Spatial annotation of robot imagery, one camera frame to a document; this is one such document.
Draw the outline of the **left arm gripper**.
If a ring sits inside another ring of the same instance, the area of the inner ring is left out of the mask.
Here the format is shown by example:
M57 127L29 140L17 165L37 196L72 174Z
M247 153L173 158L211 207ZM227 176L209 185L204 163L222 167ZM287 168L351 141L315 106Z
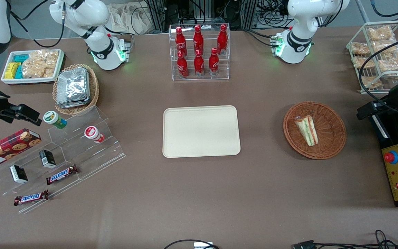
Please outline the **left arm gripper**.
M379 101L370 101L357 109L357 119L364 120L374 115L390 115L398 112L398 86L391 88L387 95L379 98Z

